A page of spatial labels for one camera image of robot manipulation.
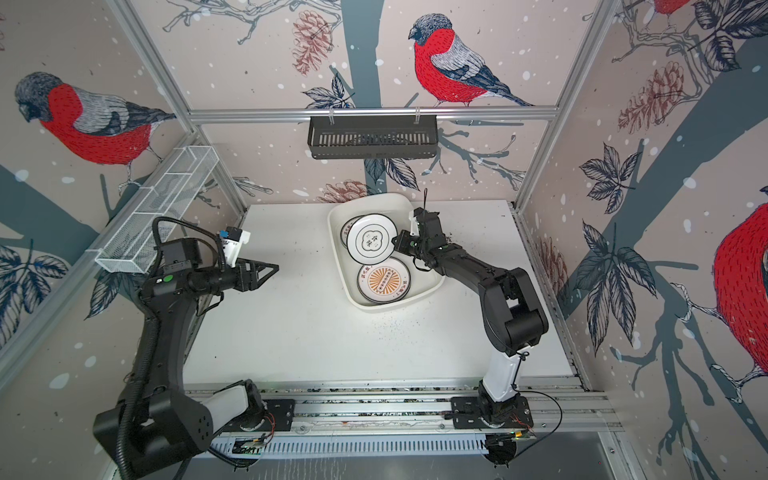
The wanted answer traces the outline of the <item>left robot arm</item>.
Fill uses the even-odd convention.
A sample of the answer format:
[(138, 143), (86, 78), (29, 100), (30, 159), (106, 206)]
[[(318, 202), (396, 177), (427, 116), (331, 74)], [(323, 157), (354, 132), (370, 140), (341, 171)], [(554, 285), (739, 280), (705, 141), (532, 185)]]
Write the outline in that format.
[(93, 426), (123, 479), (188, 464), (233, 420), (276, 426), (251, 380), (236, 381), (204, 402), (185, 392), (184, 354), (200, 298), (221, 297), (229, 289), (254, 291), (279, 270), (276, 264), (248, 259), (229, 265), (220, 242), (213, 264), (205, 266), (203, 243), (184, 238), (159, 244), (136, 294), (144, 325), (134, 366), (116, 406), (98, 414)]

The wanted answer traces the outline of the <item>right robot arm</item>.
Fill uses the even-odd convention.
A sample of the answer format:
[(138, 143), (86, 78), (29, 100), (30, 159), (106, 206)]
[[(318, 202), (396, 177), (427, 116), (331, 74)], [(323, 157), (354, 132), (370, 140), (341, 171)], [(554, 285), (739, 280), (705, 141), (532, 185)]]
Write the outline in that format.
[(477, 417), (491, 428), (530, 428), (527, 399), (518, 391), (516, 380), (529, 350), (549, 329), (531, 277), (520, 267), (509, 270), (488, 264), (450, 242), (437, 212), (418, 207), (410, 221), (410, 229), (392, 241), (395, 250), (474, 292), (485, 334), (495, 349), (478, 386), (477, 407), (464, 417)]

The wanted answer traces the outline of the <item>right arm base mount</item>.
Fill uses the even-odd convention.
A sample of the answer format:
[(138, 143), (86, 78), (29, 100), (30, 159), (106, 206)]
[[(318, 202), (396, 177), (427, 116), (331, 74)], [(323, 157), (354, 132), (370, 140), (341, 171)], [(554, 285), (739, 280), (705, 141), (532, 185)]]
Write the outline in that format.
[(466, 429), (531, 429), (533, 419), (528, 400), (521, 394), (504, 402), (485, 397), (453, 397), (444, 414), (457, 430)]

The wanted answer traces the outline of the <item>orange sunburst plate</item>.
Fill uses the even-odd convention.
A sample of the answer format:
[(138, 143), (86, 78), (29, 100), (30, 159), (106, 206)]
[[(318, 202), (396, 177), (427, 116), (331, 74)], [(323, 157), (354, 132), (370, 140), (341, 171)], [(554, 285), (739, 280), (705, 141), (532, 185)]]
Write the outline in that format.
[(354, 226), (354, 224), (359, 221), (361, 218), (363, 218), (363, 215), (357, 215), (350, 219), (348, 219), (342, 226), (340, 231), (340, 242), (343, 247), (347, 247), (348, 237), (351, 228)]
[(389, 258), (376, 265), (362, 265), (356, 279), (362, 296), (376, 305), (404, 299), (412, 280), (408, 267), (397, 258)]

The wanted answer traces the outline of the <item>white flower plate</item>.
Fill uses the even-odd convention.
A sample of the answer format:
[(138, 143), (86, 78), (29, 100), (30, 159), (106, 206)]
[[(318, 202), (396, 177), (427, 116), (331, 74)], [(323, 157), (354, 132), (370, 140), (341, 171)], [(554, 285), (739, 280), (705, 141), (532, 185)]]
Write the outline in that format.
[(376, 265), (392, 255), (396, 236), (396, 225), (388, 216), (368, 214), (357, 219), (350, 227), (346, 248), (357, 263)]

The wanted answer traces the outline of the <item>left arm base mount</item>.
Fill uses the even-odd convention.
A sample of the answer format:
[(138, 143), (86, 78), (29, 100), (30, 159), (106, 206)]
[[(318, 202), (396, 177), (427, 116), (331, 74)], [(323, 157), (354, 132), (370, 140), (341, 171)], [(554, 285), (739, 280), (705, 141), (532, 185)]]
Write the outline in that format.
[(262, 413), (244, 413), (230, 420), (221, 429), (224, 433), (289, 432), (294, 420), (296, 401), (293, 399), (267, 399)]

